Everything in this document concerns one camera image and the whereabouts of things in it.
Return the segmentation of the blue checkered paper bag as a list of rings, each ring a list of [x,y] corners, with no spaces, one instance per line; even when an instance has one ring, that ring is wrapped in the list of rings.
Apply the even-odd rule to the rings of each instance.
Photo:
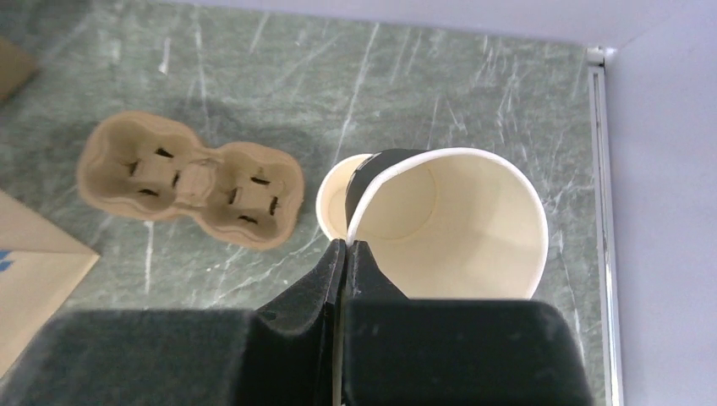
[[[1,374],[66,301],[100,255],[1,193]]]

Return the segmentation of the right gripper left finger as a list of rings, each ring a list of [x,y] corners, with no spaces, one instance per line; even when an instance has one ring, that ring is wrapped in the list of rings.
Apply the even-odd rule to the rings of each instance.
[[[51,319],[4,405],[329,405],[347,247],[257,310],[83,310]]]

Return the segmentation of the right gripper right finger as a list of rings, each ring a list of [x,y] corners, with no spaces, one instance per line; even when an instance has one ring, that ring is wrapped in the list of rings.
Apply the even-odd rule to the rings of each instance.
[[[410,299],[369,245],[348,252],[342,391],[350,405],[590,405],[555,307],[533,300]]]

